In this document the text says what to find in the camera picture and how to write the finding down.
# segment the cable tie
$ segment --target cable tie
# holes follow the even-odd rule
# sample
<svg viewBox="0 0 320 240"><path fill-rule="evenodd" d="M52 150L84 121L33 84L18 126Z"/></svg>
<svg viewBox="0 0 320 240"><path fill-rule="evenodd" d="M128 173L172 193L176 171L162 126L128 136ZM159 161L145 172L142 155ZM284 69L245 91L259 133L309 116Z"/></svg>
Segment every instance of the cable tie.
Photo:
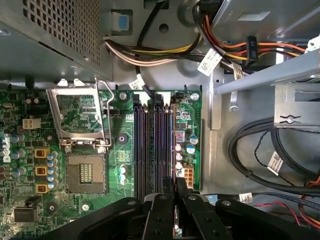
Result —
<svg viewBox="0 0 320 240"><path fill-rule="evenodd" d="M251 177L253 174L254 174L254 172L253 172L252 170L248 170L248 171L246 172L246 174L245 174L245 177L246 177L246 178L249 178L249 177Z"/></svg>

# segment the chip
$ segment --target chip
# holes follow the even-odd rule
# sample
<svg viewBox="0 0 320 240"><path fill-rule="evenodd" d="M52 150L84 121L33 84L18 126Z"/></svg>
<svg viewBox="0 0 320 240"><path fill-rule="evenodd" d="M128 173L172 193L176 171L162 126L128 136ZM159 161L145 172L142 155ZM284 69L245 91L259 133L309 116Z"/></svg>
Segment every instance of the chip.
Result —
<svg viewBox="0 0 320 240"><path fill-rule="evenodd" d="M5 119L9 119L10 116L11 116L10 112L4 112L4 113L3 113L3 117L4 117Z"/></svg>
<svg viewBox="0 0 320 240"><path fill-rule="evenodd" d="M16 223L34 223L38 220L36 208L17 207L14 209L14 221Z"/></svg>
<svg viewBox="0 0 320 240"><path fill-rule="evenodd" d="M26 163L27 164L33 164L34 163L34 159L33 158L27 158L26 159Z"/></svg>
<svg viewBox="0 0 320 240"><path fill-rule="evenodd" d="M183 143L186 140L186 132L185 131L175 131L175 141L177 143Z"/></svg>
<svg viewBox="0 0 320 240"><path fill-rule="evenodd" d="M66 170L70 193L105 193L105 159L102 155L70 155Z"/></svg>
<svg viewBox="0 0 320 240"><path fill-rule="evenodd" d="M29 182L33 182L35 180L35 177L34 176L26 176L26 179L29 181Z"/></svg>

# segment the metal bracket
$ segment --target metal bracket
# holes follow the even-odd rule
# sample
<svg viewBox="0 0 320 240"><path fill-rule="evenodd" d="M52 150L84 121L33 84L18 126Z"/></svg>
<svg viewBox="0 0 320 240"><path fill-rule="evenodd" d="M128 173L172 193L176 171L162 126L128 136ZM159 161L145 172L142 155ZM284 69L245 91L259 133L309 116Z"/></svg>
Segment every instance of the metal bracket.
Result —
<svg viewBox="0 0 320 240"><path fill-rule="evenodd" d="M104 84L108 91L110 92L110 99L106 103L107 108L107 118L108 118L108 128L109 136L106 139L105 129L103 123L103 115L101 111L101 103L99 97L98 83ZM74 145L92 145L93 148L98 148L98 152L104 153L105 148L108 148L112 145L112 134L111 134L111 122L109 114L110 102L115 98L114 93L111 88L105 81L95 79L95 85L88 85L80 81L79 79L74 79L73 84L69 84L66 79L61 79L57 84L57 87L54 89L46 90L50 108L53 115L54 125L57 131L57 136L59 138L60 147L65 146L71 148ZM62 129L62 123L64 116L60 113L59 104L57 100L58 95L67 95L67 96L81 96L81 95L90 95L93 96L94 106L96 110L96 120L101 125L101 130L99 132L90 132L90 133L77 133L77 132L67 132Z"/></svg>
<svg viewBox="0 0 320 240"><path fill-rule="evenodd" d="M274 95L275 127L320 126L320 84L278 84Z"/></svg>

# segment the orange wire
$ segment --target orange wire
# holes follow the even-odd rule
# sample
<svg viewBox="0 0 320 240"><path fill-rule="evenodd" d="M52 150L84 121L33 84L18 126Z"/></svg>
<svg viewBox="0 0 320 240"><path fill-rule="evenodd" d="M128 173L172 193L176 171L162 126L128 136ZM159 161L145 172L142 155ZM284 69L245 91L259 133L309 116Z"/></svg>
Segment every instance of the orange wire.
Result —
<svg viewBox="0 0 320 240"><path fill-rule="evenodd" d="M210 22L209 22L209 17L208 15L205 16L205 25L207 26L207 28L210 26ZM211 35L211 37L213 39L215 39L215 41L217 43L219 43L220 46L224 47L224 48L228 48L228 49L235 49L235 48L238 48L238 47L242 47L244 45L246 45L245 42L241 42L241 43L238 43L238 44L235 44L235 45L228 45L228 44L224 44L223 42L219 42L212 34L212 32L210 31L209 29L209 34ZM281 43L281 42L260 42L258 43L259 46L284 46L284 47L290 47L290 48L293 48L293 49L297 49L301 52L305 52L306 49L302 48L302 47L298 47L296 45L293 45L293 44L289 44L289 43Z"/></svg>

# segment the white power connector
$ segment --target white power connector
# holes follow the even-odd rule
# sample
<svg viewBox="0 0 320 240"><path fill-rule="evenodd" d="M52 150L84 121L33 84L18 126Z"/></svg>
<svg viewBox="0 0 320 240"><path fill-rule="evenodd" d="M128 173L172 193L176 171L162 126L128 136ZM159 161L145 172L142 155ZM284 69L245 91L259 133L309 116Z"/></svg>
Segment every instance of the white power connector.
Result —
<svg viewBox="0 0 320 240"><path fill-rule="evenodd" d="M305 54L314 50L320 49L320 35L312 38L309 42L308 42L308 46L305 50Z"/></svg>

